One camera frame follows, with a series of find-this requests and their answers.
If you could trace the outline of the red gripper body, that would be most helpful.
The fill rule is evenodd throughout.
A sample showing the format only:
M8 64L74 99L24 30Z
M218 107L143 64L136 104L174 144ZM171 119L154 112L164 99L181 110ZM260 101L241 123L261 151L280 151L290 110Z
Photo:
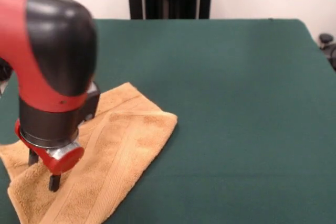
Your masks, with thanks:
M14 132L18 138L24 143L28 149L33 149L42 160L43 164L52 174L62 174L72 169L83 157L84 148L78 143L79 130L73 135L73 140L58 148L44 148L36 146L26 141L20 129L20 121L16 120L14 124Z

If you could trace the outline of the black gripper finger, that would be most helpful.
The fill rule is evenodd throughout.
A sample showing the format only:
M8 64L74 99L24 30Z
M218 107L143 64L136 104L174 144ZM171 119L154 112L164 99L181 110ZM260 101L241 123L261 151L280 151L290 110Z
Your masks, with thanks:
M49 178L49 191L56 192L60 187L61 174L52 174Z
M28 166L32 166L36 164L39 160L39 156L34 152L33 149L29 149L29 157L28 157Z

